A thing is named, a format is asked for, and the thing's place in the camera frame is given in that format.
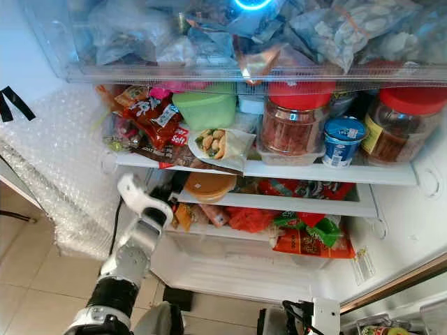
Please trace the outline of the long white fridge shelf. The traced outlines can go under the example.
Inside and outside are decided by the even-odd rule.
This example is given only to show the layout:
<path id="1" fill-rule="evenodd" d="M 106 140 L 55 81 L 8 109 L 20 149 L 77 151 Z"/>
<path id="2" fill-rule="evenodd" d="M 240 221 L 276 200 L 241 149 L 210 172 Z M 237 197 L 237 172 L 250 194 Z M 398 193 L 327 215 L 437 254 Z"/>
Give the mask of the long white fridge shelf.
<path id="1" fill-rule="evenodd" d="M 140 154 L 116 154 L 118 165 L 160 168 L 159 163 Z M 392 186 L 415 186 L 418 184 L 412 165 L 379 167 L 374 165 L 350 165 L 345 168 L 325 167 L 322 163 L 309 166 L 277 166 L 265 165 L 261 161 L 249 161 L 244 176 L 268 177 L 279 179 L 304 179 L 304 181 L 344 181 L 354 183 L 371 183 Z M 221 170 L 198 169 L 193 167 L 173 166 L 167 170 L 188 170 L 189 172 L 205 172 L 217 174 L 233 174 Z"/>

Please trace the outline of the short white fridge shelf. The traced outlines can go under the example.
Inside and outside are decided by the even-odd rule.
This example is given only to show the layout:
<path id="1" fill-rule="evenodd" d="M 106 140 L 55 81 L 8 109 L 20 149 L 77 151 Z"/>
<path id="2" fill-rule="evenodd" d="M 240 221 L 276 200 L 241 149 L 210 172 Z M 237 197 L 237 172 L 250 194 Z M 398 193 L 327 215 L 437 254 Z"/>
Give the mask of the short white fridge shelf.
<path id="1" fill-rule="evenodd" d="M 374 203 L 370 185 L 359 185 L 356 189 L 356 195 L 357 201 L 338 201 L 328 199 L 288 198 L 272 197 L 271 195 L 226 193 L 220 201 L 214 203 L 214 205 L 377 218 L 377 206 L 376 203 Z"/>

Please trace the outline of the pink lid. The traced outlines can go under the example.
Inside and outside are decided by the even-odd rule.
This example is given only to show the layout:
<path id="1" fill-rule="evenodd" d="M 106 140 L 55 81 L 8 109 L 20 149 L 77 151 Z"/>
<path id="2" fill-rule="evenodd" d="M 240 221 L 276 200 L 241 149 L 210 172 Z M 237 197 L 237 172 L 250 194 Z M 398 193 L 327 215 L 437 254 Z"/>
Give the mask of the pink lid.
<path id="1" fill-rule="evenodd" d="M 173 91 L 172 89 L 167 89 L 166 87 L 151 87 L 148 93 L 151 98 L 163 100 L 172 95 Z"/>

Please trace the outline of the frozen dumpling bag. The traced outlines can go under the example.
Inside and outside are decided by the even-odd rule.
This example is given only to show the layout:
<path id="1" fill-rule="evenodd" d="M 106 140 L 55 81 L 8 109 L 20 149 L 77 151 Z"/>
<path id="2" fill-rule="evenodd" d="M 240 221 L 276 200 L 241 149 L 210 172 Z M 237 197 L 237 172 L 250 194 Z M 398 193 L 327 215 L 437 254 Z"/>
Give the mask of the frozen dumpling bag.
<path id="1" fill-rule="evenodd" d="M 412 0 L 332 0 L 331 6 L 300 14 L 288 25 L 307 47 L 348 73 L 355 54 L 418 12 Z"/>

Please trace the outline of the blue yogurt cup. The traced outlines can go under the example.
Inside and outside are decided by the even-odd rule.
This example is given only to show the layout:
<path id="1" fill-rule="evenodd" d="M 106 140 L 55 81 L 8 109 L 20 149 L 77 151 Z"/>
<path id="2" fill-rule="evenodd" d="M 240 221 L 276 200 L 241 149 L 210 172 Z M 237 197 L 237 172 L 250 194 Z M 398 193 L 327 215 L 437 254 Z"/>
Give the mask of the blue yogurt cup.
<path id="1" fill-rule="evenodd" d="M 323 125 L 325 153 L 322 164 L 329 168 L 349 166 L 366 136 L 366 125 L 357 118 L 344 116 L 326 121 Z"/>

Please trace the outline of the green plastic container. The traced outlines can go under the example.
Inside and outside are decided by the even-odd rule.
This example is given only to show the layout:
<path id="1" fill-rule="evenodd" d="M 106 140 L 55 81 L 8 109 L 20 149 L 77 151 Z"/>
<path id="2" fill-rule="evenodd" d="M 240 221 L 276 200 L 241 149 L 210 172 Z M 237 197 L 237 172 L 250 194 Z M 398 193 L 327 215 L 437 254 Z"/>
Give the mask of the green plastic container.
<path id="1" fill-rule="evenodd" d="M 229 128 L 235 120 L 237 96 L 233 94 L 173 94 L 173 105 L 192 131 Z"/>

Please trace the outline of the frozen food bag, grey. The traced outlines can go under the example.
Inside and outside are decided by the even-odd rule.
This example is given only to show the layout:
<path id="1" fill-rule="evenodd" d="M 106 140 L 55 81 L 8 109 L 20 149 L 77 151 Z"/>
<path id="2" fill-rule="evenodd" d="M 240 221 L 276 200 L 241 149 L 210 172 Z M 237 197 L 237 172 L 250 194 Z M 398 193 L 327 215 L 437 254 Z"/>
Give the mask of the frozen food bag, grey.
<path id="1" fill-rule="evenodd" d="M 183 35 L 171 10 L 146 0 L 102 0 L 87 14 L 98 65 L 134 55 L 147 63 L 192 64 L 197 47 Z"/>

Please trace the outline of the clear bubble wrap sheet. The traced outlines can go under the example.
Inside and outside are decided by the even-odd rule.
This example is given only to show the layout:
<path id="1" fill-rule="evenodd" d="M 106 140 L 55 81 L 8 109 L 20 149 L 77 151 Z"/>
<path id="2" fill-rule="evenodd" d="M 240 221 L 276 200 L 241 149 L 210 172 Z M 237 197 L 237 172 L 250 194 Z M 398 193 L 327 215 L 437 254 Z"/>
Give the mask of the clear bubble wrap sheet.
<path id="1" fill-rule="evenodd" d="M 59 89 L 0 125 L 2 157 L 53 221 L 67 255 L 102 260 L 112 245 L 119 194 L 110 151 L 102 143 L 108 115 L 93 87 Z"/>

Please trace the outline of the clear fridge drawer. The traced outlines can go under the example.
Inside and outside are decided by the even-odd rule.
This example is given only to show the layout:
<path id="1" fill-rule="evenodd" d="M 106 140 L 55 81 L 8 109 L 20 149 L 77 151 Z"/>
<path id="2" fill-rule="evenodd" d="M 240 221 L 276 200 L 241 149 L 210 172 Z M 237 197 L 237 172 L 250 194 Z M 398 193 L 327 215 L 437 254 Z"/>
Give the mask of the clear fridge drawer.
<path id="1" fill-rule="evenodd" d="M 332 0 L 276 0 L 240 10 L 233 0 L 146 0 L 170 10 L 197 47 L 192 64 L 147 63 L 135 55 L 98 65 L 87 14 L 102 0 L 19 0 L 55 74 L 71 81 L 360 81 L 447 84 L 447 0 L 422 8 L 355 54 L 348 73 L 299 38 L 288 22 Z"/>

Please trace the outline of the red snack packet with print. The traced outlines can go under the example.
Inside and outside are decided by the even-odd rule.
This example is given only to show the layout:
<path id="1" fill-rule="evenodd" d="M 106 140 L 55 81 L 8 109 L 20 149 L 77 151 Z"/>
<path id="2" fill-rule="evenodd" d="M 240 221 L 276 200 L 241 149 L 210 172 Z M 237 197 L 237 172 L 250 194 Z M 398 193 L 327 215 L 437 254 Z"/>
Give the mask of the red snack packet with print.
<path id="1" fill-rule="evenodd" d="M 112 94 L 125 120 L 133 121 L 155 150 L 163 150 L 175 136 L 183 117 L 173 105 L 173 94 L 133 85 Z"/>

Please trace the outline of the red and green snack bag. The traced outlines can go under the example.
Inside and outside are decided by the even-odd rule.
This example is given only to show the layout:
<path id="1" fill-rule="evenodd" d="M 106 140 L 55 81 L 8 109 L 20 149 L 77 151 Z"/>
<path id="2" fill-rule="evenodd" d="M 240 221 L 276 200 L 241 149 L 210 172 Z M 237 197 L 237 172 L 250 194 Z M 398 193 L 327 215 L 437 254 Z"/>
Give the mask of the red and green snack bag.
<path id="1" fill-rule="evenodd" d="M 341 215 L 283 211 L 272 224 L 278 230 L 274 251 L 314 258 L 351 259 L 356 256 Z"/>

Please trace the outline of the red lid jar, dried food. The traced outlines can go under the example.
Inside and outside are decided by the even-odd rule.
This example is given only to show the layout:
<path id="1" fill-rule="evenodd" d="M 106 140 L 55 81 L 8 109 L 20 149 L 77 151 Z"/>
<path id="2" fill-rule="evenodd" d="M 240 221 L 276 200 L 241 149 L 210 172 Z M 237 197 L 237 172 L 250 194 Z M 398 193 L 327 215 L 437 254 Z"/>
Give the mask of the red lid jar, dried food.
<path id="1" fill-rule="evenodd" d="M 271 81 L 260 146 L 282 156 L 303 156 L 321 144 L 335 81 Z"/>

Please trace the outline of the clear plastic food box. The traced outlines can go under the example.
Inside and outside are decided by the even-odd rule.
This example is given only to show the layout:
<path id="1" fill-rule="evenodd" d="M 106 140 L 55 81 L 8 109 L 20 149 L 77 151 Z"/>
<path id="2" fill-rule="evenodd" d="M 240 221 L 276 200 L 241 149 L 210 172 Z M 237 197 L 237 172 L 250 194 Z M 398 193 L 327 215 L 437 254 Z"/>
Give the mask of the clear plastic food box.
<path id="1" fill-rule="evenodd" d="M 315 152 L 308 154 L 299 154 L 299 156 L 287 156 L 267 150 L 265 147 L 257 147 L 259 156 L 265 165 L 272 166 L 308 166 L 313 165 L 317 159 L 320 159 L 325 151 L 322 147 Z"/>

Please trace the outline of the yellow round bowl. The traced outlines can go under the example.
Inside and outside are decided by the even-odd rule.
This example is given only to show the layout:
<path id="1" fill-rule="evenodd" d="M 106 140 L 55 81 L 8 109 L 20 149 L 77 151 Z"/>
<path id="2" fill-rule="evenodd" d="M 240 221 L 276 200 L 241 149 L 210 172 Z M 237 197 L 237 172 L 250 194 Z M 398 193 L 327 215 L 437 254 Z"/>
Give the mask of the yellow round bowl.
<path id="1" fill-rule="evenodd" d="M 183 191 L 199 203 L 217 203 L 227 193 L 233 191 L 236 184 L 237 176 L 235 175 L 191 172 Z"/>

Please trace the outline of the black tape strips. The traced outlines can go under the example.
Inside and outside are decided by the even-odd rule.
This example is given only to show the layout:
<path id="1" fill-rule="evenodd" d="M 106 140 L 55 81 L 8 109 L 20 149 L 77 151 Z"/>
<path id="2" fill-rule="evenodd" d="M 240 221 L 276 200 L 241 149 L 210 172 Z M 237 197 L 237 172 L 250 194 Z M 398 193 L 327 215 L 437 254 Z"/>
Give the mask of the black tape strips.
<path id="1" fill-rule="evenodd" d="M 2 94 L 0 102 L 2 122 L 14 120 L 13 111 L 10 109 L 8 103 L 12 103 L 12 105 L 19 110 L 28 121 L 36 118 L 32 109 L 10 87 L 4 87 L 4 89 L 0 90 L 0 93 Z"/>

